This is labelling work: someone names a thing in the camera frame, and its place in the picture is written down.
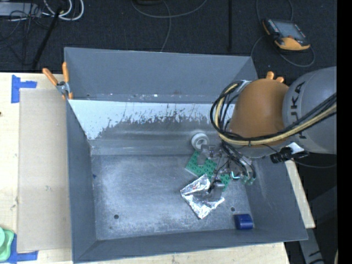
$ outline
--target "blue block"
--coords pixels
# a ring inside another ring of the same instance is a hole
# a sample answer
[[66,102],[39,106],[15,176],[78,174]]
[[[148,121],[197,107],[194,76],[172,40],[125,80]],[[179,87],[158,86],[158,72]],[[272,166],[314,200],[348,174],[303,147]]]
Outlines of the blue block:
[[249,230],[253,228],[253,220],[249,214],[234,215],[236,229]]
[[18,103],[20,101],[20,88],[35,88],[37,82],[35,81],[24,81],[21,82],[21,78],[16,75],[12,75],[12,89],[11,89],[11,103]]

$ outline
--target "blue tape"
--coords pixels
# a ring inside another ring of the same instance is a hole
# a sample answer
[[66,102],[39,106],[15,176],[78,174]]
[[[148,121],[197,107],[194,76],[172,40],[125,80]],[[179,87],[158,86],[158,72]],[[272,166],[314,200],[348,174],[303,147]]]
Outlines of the blue tape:
[[11,103],[18,103],[20,101],[20,88],[35,88],[37,82],[35,81],[24,81],[21,82],[21,78],[12,75],[12,89],[11,89]]
[[249,214],[234,215],[235,225],[238,230],[249,230],[253,228],[253,220]]
[[17,253],[17,235],[15,234],[11,243],[11,254],[10,257],[5,262],[0,263],[11,263],[17,264],[19,261],[35,261],[38,258],[38,251],[27,252],[27,253]]

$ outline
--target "crumpled aluminum foil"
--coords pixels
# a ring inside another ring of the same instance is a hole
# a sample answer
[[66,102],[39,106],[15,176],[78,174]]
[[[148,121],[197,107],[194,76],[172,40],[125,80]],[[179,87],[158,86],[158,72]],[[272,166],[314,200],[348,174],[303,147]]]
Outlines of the crumpled aluminum foil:
[[199,219],[206,217],[225,200],[225,198],[221,197],[216,201],[209,201],[207,199],[209,187],[210,181],[207,174],[204,174],[181,190],[181,196],[190,205]]

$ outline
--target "bin floor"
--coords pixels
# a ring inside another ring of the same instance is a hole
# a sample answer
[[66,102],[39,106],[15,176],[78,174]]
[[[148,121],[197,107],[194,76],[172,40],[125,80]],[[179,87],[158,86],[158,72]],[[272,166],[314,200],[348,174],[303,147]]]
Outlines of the bin floor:
[[250,213],[245,187],[231,181],[225,201],[198,219],[180,194],[197,179],[190,157],[91,156],[97,239],[235,228],[233,214]]

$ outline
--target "green circuit board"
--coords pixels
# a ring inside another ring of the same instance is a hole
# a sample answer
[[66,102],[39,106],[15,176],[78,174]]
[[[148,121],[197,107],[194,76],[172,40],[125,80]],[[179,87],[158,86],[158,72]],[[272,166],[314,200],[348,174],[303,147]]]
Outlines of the green circuit board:
[[[195,151],[189,160],[189,162],[186,165],[186,169],[193,172],[196,174],[198,177],[201,177],[204,174],[207,174],[208,178],[211,179],[211,177],[214,175],[214,170],[216,170],[216,162],[207,159],[205,160],[205,163],[203,166],[198,166],[197,164],[197,157],[199,155],[199,152]],[[224,190],[227,188],[228,183],[230,182],[230,176],[225,174],[225,175],[220,175],[221,182],[225,185]]]

